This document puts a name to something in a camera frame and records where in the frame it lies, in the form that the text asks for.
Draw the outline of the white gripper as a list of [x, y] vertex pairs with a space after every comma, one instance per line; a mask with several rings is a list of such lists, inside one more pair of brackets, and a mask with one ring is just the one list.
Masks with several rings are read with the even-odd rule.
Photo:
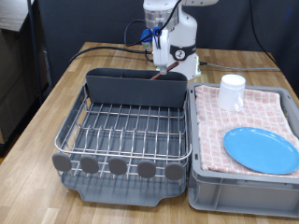
[[153, 29], [152, 50], [153, 62], [157, 66], [156, 70], [162, 75], [167, 74], [170, 53], [169, 31], [167, 29]]

